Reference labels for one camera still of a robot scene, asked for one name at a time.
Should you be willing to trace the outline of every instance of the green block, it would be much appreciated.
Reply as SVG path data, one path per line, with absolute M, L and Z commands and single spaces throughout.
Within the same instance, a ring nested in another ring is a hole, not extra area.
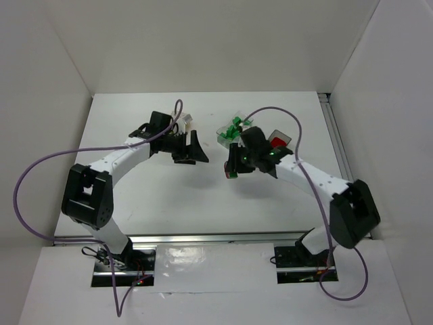
M 233 124 L 235 126 L 238 126 L 241 122 L 242 122 L 242 119 L 238 116 L 233 119 Z
M 227 129 L 227 136 L 228 137 L 232 137 L 233 133 L 235 133 L 236 129 L 234 125 L 231 125 L 228 129 Z

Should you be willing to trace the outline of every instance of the white table surface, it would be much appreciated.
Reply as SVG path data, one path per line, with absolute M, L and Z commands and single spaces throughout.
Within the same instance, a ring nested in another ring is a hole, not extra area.
M 96 94 L 80 148 L 122 144 L 128 134 L 148 122 L 153 110 L 171 113 L 176 99 L 193 117 L 192 128 L 208 155 L 208 164 L 175 165 L 159 153 L 122 178 L 114 188 L 114 214 L 129 235 L 203 234 L 233 232 L 304 231 L 321 225 L 314 199 L 298 188 L 255 172 L 226 179 L 223 164 L 228 150 L 217 143 L 216 130 L 238 111 L 279 106 L 302 123 L 300 156 L 340 176 L 336 155 L 315 92 L 244 93 L 128 93 Z M 266 136 L 274 129 L 288 134 L 294 148 L 295 122 L 282 112 L 266 111 L 254 117 Z M 80 153 L 87 165 L 107 152 Z M 88 235 L 80 225 L 60 215 L 56 236 Z
M 168 254 L 171 248 L 158 247 L 155 286 L 134 289 L 117 318 L 112 289 L 90 287 L 94 259 L 80 247 L 45 247 L 20 325 L 409 325 L 383 242 L 365 240 L 358 248 L 369 286 L 359 299 L 339 302 L 318 283 L 277 284 L 271 244 L 178 247 Z M 364 282 L 357 254 L 338 247 L 335 260 L 339 281 L 325 287 L 339 297 L 354 295 Z M 120 299 L 125 291 L 118 289 Z

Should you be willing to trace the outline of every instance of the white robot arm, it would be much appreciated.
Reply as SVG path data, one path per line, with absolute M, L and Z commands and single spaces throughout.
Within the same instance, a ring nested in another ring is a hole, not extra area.
M 307 162 L 296 160 L 287 147 L 273 147 L 258 127 L 250 127 L 242 131 L 240 136 L 243 146 L 232 143 L 229 147 L 229 160 L 225 164 L 228 178 L 259 169 L 313 195 L 310 183 L 299 167 L 302 163 L 327 211 L 333 246 L 340 244 L 346 248 L 354 248 L 379 224 L 378 210 L 367 184 L 363 181 L 350 183 L 328 175 Z M 329 249 L 325 226 L 303 235 L 297 241 L 296 248 L 302 259 L 314 259 L 315 255 Z
M 191 131 L 188 145 L 187 133 L 173 132 L 143 143 L 169 127 L 171 120 L 171 115 L 152 112 L 150 122 L 132 132 L 121 149 L 90 165 L 76 164 L 69 171 L 62 201 L 63 214 L 81 224 L 94 238 L 104 242 L 115 260 L 125 265 L 131 262 L 136 252 L 133 251 L 131 240 L 120 231 L 112 218 L 113 187 L 117 182 L 139 163 L 158 152 L 171 153 L 174 162 L 180 164 L 209 162 L 194 130 Z

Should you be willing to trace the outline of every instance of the purple cable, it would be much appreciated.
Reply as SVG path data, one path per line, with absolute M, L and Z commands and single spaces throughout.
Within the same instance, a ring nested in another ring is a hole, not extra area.
M 54 157 L 57 157 L 57 156 L 62 156 L 64 154 L 74 154 L 74 153 L 77 153 L 77 152 L 108 151 L 108 150 L 121 150 L 121 149 L 127 149 L 127 148 L 134 148 L 134 147 L 141 146 L 143 144 L 149 143 L 149 142 L 151 142 L 151 141 L 153 141 L 155 139 L 158 139 L 161 135 L 164 135 L 166 132 L 170 131 L 175 126 L 177 120 L 181 116 L 182 109 L 183 109 L 183 102 L 182 102 L 182 100 L 177 100 L 176 101 L 175 110 L 177 109 L 178 105 L 179 105 L 179 113 L 173 119 L 173 122 L 168 127 L 166 127 L 164 130 L 162 130 L 158 134 L 154 135 L 153 137 L 150 137 L 149 139 L 143 140 L 142 142 L 138 142 L 136 144 L 132 144 L 130 146 L 81 148 L 81 149 L 64 150 L 64 151 L 61 151 L 61 152 L 55 152 L 53 154 L 49 154 L 49 155 L 47 155 L 45 157 L 42 157 L 42 158 L 36 160 L 29 167 L 27 167 L 27 169 L 23 172 L 23 174 L 21 174 L 21 176 L 18 178 L 18 181 L 16 182 L 16 185 L 15 185 L 14 196 L 12 198 L 12 200 L 14 202 L 15 214 L 16 214 L 16 217 L 18 218 L 18 221 L 31 234 L 35 235 L 36 237 L 42 238 L 44 240 L 48 240 L 50 242 L 82 242 L 82 243 L 90 242 L 90 243 L 100 244 L 100 245 L 102 245 L 105 248 L 105 250 L 107 251 L 107 254 L 108 254 L 108 259 L 110 260 L 110 265 L 112 266 L 111 267 L 111 279 L 112 279 L 113 294 L 114 294 L 114 303 L 116 305 L 117 317 L 120 317 L 122 315 L 124 300 L 126 299 L 127 295 L 130 293 L 130 291 L 133 289 L 133 287 L 136 286 L 139 281 L 143 280 L 144 278 L 147 278 L 148 276 L 144 276 L 143 278 L 139 279 L 138 281 L 133 282 L 132 286 L 125 293 L 125 295 L 123 297 L 123 300 L 122 300 L 122 303 L 121 303 L 120 308 L 119 308 L 119 302 L 118 302 L 118 297 L 117 297 L 117 289 L 116 289 L 116 274 L 115 274 L 115 271 L 114 271 L 113 255 L 112 255 L 110 249 L 108 248 L 108 246 L 105 245 L 105 243 L 102 242 L 101 240 L 97 240 L 97 239 L 86 239 L 86 240 L 83 240 L 83 239 L 58 239 L 56 237 L 51 237 L 51 236 L 46 236 L 46 235 L 40 234 L 39 232 L 37 232 L 36 230 L 34 230 L 33 228 L 31 228 L 27 224 L 27 222 L 24 220 L 24 218 L 22 217 L 20 209 L 18 208 L 18 190 L 20 189 L 21 183 L 24 180 L 24 178 L 27 176 L 27 174 L 33 168 L 35 168 L 37 165 L 39 165 L 43 161 L 46 161 L 46 160 L 48 160 L 50 158 L 54 158 Z
M 301 160 L 299 160 L 299 146 L 300 146 L 300 140 L 302 139 L 302 125 L 300 124 L 299 119 L 291 112 L 289 112 L 288 110 L 285 110 L 283 108 L 280 107 L 275 107 L 275 106 L 267 106 L 267 107 L 262 107 L 259 108 L 258 110 L 255 110 L 254 112 L 252 112 L 251 114 L 249 114 L 244 121 L 247 121 L 249 118 L 251 118 L 251 116 L 255 115 L 258 112 L 261 112 L 262 110 L 279 110 L 280 112 L 284 112 L 286 114 L 289 114 L 296 122 L 296 124 L 298 125 L 298 130 L 299 130 L 299 137 L 298 137 L 298 141 L 296 142 L 296 146 L 295 146 L 295 159 L 296 162 L 298 163 L 298 166 L 300 168 L 300 170 L 302 171 L 302 173 L 304 174 L 306 180 L 308 181 L 311 190 L 313 191 L 314 197 L 317 201 L 317 204 L 319 205 L 319 210 L 323 219 L 323 224 L 325 225 L 325 230 L 326 230 L 326 236 L 327 236 L 327 243 L 329 245 L 329 253 L 328 253 L 328 258 L 327 258 L 327 266 L 331 267 L 332 264 L 332 252 L 334 251 L 334 248 L 332 246 L 332 236 L 331 236 L 331 231 L 329 229 L 329 224 L 327 222 L 327 218 L 326 218 L 326 213 L 325 213 L 325 209 L 323 208 L 323 204 L 322 201 L 320 199 L 319 193 L 317 192 L 317 189 L 313 183 L 313 180 L 311 179 L 310 175 L 306 172 L 305 168 L 302 166 L 302 162 Z M 332 272 L 332 270 L 329 270 L 328 272 L 325 272 L 324 274 L 321 275 L 320 279 L 319 279 L 319 284 L 321 289 L 324 291 L 324 293 L 335 299 L 338 301 L 352 301 L 355 300 L 356 298 L 359 298 L 364 292 L 365 289 L 367 288 L 368 285 L 368 269 L 367 269 L 367 264 L 365 263 L 365 260 L 361 254 L 361 252 L 355 247 L 354 250 L 357 252 L 359 258 L 361 259 L 361 262 L 363 264 L 364 267 L 364 271 L 365 271 L 365 281 L 364 281 L 364 285 L 362 287 L 362 289 L 354 296 L 349 297 L 349 298 L 340 298 L 340 297 L 336 297 L 332 294 L 330 294 L 329 292 L 327 292 L 325 290 L 325 288 L 323 287 L 323 278 L 330 272 Z

